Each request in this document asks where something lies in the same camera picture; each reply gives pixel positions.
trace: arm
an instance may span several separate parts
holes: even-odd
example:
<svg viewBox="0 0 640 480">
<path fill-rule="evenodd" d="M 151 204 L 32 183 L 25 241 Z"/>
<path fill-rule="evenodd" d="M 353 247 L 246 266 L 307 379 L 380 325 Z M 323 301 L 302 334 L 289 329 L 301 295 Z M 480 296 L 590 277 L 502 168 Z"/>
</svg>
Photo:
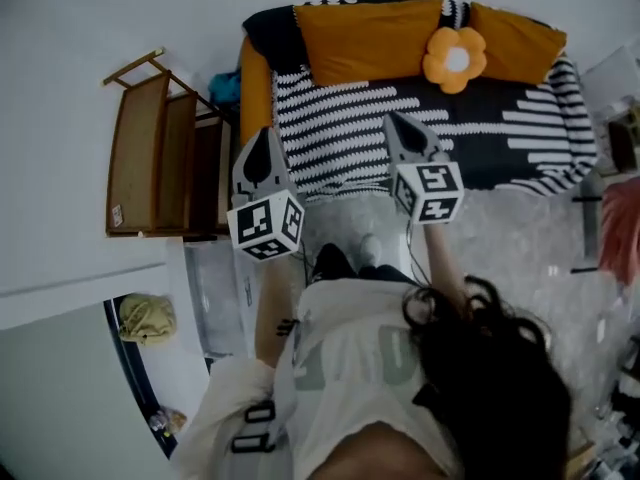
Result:
<svg viewBox="0 0 640 480">
<path fill-rule="evenodd" d="M 278 336 L 283 320 L 293 319 L 289 258 L 276 258 L 265 263 L 262 290 L 256 320 L 256 357 L 275 368 L 287 336 Z"/>
<path fill-rule="evenodd" d="M 467 303 L 464 274 L 447 247 L 442 224 L 424 226 L 424 238 L 429 251 L 431 284 L 462 310 Z"/>
</svg>

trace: orange flower pillow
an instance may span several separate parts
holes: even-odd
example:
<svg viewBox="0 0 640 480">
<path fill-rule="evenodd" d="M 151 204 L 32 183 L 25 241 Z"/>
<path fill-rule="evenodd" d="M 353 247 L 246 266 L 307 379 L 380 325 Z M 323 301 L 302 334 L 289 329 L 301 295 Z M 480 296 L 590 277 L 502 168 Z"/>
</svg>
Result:
<svg viewBox="0 0 640 480">
<path fill-rule="evenodd" d="M 422 59 L 424 76 L 440 84 L 442 92 L 457 94 L 467 82 L 482 74 L 487 66 L 484 39 L 472 28 L 438 29 L 427 43 L 427 54 Z"/>
</svg>

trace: orange pillow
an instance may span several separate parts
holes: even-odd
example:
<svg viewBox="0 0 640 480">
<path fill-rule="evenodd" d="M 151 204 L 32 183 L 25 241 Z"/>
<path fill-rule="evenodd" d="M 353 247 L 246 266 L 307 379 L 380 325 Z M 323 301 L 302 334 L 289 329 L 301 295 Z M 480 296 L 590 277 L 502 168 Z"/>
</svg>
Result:
<svg viewBox="0 0 640 480">
<path fill-rule="evenodd" d="M 240 144 L 243 146 L 271 119 L 271 70 L 248 37 L 240 54 L 242 78 L 240 82 Z"/>
<path fill-rule="evenodd" d="M 295 7 L 318 85 L 415 76 L 442 0 Z"/>
<path fill-rule="evenodd" d="M 487 42 L 482 76 L 498 80 L 541 84 L 567 44 L 564 32 L 475 2 L 469 26 Z"/>
</svg>

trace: pink object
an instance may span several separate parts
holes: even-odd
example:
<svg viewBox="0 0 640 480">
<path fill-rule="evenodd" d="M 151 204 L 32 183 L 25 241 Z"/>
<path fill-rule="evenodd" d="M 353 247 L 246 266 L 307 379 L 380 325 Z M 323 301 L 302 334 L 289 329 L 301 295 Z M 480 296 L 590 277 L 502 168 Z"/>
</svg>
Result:
<svg viewBox="0 0 640 480">
<path fill-rule="evenodd" d="M 630 286 L 640 271 L 640 178 L 605 190 L 600 270 Z"/>
</svg>

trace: striped blanket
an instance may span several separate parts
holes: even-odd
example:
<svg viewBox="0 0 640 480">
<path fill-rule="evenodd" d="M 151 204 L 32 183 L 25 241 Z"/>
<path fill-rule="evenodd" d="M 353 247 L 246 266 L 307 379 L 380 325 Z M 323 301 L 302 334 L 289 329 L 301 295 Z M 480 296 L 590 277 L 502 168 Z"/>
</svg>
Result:
<svg viewBox="0 0 640 480">
<path fill-rule="evenodd" d="M 466 4 L 445 1 L 459 27 Z M 559 194 L 597 161 L 595 137 L 576 68 L 559 58 L 544 84 L 478 78 L 443 94 L 424 77 L 316 86 L 307 65 L 273 72 L 274 123 L 307 202 L 388 194 L 382 119 L 404 112 L 436 132 L 468 189 Z"/>
</svg>

